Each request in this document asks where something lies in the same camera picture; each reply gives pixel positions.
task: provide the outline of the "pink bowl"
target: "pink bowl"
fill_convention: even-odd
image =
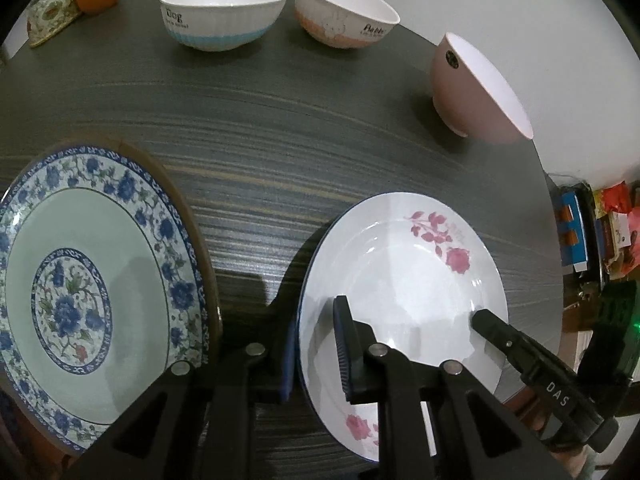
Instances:
[[[527,113],[498,69],[472,44],[447,32],[431,63],[433,106],[462,137],[489,142],[533,138]]]

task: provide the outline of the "white plate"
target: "white plate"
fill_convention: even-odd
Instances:
[[[95,146],[38,161],[0,204],[0,354],[37,419],[87,448],[174,361],[206,360],[187,228],[135,161]]]
[[[459,360],[495,391],[504,357],[471,330],[469,315],[488,308],[507,321],[504,289],[489,251],[451,208],[414,193],[360,202],[329,229],[306,274],[298,343],[308,398],[338,442],[376,462],[377,406],[351,406],[340,382],[332,318],[340,294],[378,341],[429,365]]]

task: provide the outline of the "orange and white bowl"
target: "orange and white bowl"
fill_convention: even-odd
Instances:
[[[400,23],[384,0],[296,0],[296,18],[316,40],[336,48],[376,43]]]
[[[459,136],[497,144],[533,138],[527,112],[507,80],[460,36],[447,32],[436,48],[431,86],[434,108]]]

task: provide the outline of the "table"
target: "table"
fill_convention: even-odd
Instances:
[[[289,0],[260,40],[204,53],[172,40],[158,0],[83,16],[0,75],[0,190],[73,134],[122,136],[156,156],[193,208],[216,269],[223,341],[252,340],[296,302],[309,259],[346,208],[382,192],[441,200],[478,232],[504,283],[510,323],[558,350],[562,277],[545,174],[531,141],[462,139],[431,104],[435,47],[396,27],[363,50],[330,49]],[[496,395],[522,384],[507,366]],[[350,478],[343,450],[297,388],[260,406],[256,478]]]

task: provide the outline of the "pink flower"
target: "pink flower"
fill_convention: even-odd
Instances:
[[[371,436],[371,430],[367,424],[367,420],[362,420],[357,415],[347,416],[347,428],[356,440],[363,440]]]
[[[431,228],[434,231],[438,230],[438,224],[444,224],[447,220],[444,216],[437,214],[435,211],[431,213],[428,217],[429,223],[431,224]]]
[[[451,270],[464,274],[469,268],[469,251],[460,248],[449,248],[447,250],[447,265],[451,267]]]
[[[84,346],[76,345],[76,357],[82,364],[84,364],[84,361],[87,358],[86,348]]]

